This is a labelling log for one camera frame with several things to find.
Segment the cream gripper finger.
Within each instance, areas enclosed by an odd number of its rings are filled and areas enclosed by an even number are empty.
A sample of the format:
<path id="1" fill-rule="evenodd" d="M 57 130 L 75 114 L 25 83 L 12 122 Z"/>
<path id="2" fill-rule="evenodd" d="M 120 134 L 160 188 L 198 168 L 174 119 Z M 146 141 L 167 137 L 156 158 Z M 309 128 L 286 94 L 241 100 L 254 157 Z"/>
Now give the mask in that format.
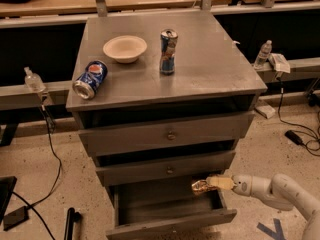
<path id="1" fill-rule="evenodd" d="M 224 177 L 221 175 L 209 176 L 206 178 L 206 182 L 211 187 L 224 190 L 232 190 L 235 187 L 235 183 L 231 177 Z"/>

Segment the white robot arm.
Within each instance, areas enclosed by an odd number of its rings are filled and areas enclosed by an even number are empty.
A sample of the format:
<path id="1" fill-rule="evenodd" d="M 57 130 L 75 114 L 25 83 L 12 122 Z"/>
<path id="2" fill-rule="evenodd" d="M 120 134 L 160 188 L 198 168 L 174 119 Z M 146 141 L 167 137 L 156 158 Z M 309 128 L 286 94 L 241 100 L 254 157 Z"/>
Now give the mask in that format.
<path id="1" fill-rule="evenodd" d="M 275 174 L 269 179 L 237 174 L 231 177 L 209 176 L 205 182 L 210 188 L 228 189 L 241 196 L 254 197 L 278 210 L 296 208 L 307 221 L 302 240 L 320 240 L 320 200 L 291 177 Z"/>

